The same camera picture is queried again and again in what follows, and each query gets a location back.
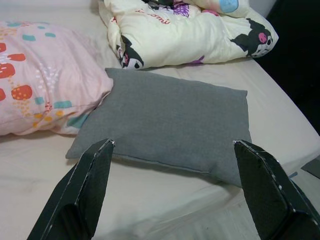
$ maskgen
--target dark background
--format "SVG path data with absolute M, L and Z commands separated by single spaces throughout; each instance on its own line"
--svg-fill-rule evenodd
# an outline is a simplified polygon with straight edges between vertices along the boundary
M 279 41 L 255 60 L 320 134 L 320 1 L 278 0 L 267 19 Z

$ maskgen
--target bed sheet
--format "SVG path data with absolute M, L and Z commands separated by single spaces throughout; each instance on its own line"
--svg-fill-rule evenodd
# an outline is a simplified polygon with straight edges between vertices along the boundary
M 82 32 L 99 48 L 97 61 L 101 67 L 120 68 L 108 46 L 106 27 L 96 11 L 2 7 L 0 18 L 46 21 Z M 319 135 L 252 59 L 146 71 L 247 90 L 252 141 L 273 154 L 287 173 L 320 154 Z M 0 137 L 0 239 L 27 238 L 55 185 L 75 164 L 65 160 L 73 140 L 45 131 Z M 243 192 L 235 186 L 199 178 L 193 173 L 150 165 L 137 167 L 135 163 L 115 160 L 94 239 L 156 240 L 165 236 L 179 239 L 175 233 L 179 232 L 182 219 L 243 201 Z M 238 239 L 248 238 L 240 234 Z

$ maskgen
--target bedding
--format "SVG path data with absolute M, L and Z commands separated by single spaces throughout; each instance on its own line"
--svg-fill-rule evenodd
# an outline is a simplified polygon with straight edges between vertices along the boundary
M 210 5 L 210 1 L 196 2 Z M 235 18 L 212 6 L 202 9 L 182 1 L 172 6 L 142 0 L 104 3 L 111 16 L 102 17 L 107 19 L 108 41 L 125 69 L 257 58 L 278 41 L 271 24 L 251 8 Z
M 15 5 L 1 7 L 0 19 L 44 21 L 86 34 L 99 49 L 96 59 L 101 68 L 121 68 L 96 10 Z M 246 90 L 252 142 L 277 158 L 287 174 L 320 154 L 319 135 L 251 58 L 144 71 Z M 0 239 L 27 238 L 57 182 L 76 163 L 65 160 L 74 139 L 48 131 L 0 136 Z M 241 211 L 245 207 L 243 192 L 236 186 L 191 172 L 114 159 L 93 239 L 256 240 L 249 211 L 247 215 Z
M 47 22 L 0 21 L 0 136 L 77 134 L 113 82 L 90 41 Z
M 159 74 L 107 68 L 112 93 L 94 110 L 66 158 L 105 138 L 113 154 L 241 186 L 233 141 L 251 140 L 247 92 Z

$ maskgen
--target mattress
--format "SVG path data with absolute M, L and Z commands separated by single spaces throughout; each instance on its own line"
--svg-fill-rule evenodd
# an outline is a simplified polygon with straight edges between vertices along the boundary
M 97 61 L 101 67 L 121 67 L 108 46 L 107 29 L 97 11 L 2 7 L 0 20 L 45 21 L 82 32 L 100 49 Z M 247 90 L 252 142 L 274 155 L 288 174 L 320 154 L 319 135 L 252 59 L 146 71 Z M 0 137 L 0 239 L 27 238 L 55 185 L 75 164 L 65 159 L 73 140 L 47 131 Z M 197 223 L 198 228 L 189 228 L 189 238 L 184 239 L 209 239 L 202 232 L 209 228 L 202 224 L 205 213 L 243 202 L 243 192 L 235 186 L 194 173 L 115 159 L 94 239 L 183 239 L 181 231 L 188 221 Z M 224 238 L 218 239 L 233 239 L 225 227 L 230 218 L 213 217 L 205 222 L 208 226 L 221 224 L 220 236 Z M 256 237 L 253 232 L 250 236 L 239 234 L 237 239 Z

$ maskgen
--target white bed sheet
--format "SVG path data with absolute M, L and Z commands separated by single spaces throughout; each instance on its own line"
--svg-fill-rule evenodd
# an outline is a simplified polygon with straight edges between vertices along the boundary
M 2 7 L 0 20 L 46 21 L 83 32 L 99 47 L 102 55 L 98 62 L 102 67 L 120 67 L 97 12 L 83 8 Z M 252 142 L 273 154 L 287 173 L 320 154 L 319 135 L 252 59 L 150 71 L 247 90 Z M 65 160 L 73 139 L 50 132 L 0 137 L 0 239 L 27 238 L 55 185 L 74 164 Z M 243 192 L 235 186 L 169 168 L 114 161 L 94 239 L 174 239 L 180 219 L 243 200 Z

